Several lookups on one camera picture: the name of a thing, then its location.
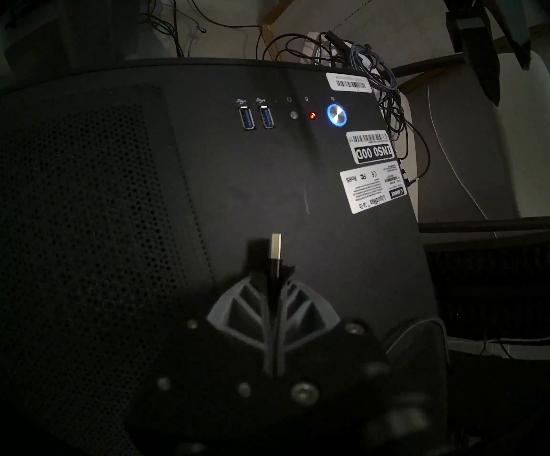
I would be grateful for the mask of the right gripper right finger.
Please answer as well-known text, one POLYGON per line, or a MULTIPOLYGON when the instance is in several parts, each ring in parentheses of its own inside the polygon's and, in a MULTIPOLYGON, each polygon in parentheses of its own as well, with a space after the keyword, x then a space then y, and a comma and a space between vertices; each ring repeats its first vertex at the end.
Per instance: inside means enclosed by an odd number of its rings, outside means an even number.
POLYGON ((286 373, 288 355, 341 322, 330 302, 296 279, 295 271, 278 265, 275 276, 275 377, 286 373))

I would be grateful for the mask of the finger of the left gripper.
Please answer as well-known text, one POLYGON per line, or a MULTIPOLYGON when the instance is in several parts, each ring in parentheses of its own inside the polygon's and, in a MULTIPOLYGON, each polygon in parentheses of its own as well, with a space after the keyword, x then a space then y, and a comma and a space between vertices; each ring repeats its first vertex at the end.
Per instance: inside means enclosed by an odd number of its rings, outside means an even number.
POLYGON ((485 8, 480 5, 447 11, 446 28, 454 51, 464 55, 487 98, 499 106, 500 64, 485 8))
POLYGON ((522 0, 482 0, 507 39, 523 71, 530 69, 531 45, 522 0))

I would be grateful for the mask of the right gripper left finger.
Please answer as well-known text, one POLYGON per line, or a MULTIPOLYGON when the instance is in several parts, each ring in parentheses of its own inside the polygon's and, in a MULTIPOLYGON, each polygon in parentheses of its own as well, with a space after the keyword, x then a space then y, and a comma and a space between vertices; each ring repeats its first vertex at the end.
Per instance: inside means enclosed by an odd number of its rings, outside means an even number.
POLYGON ((215 301, 206 319, 213 328, 262 355, 262 371, 275 376, 275 333, 268 276, 253 271, 215 301))

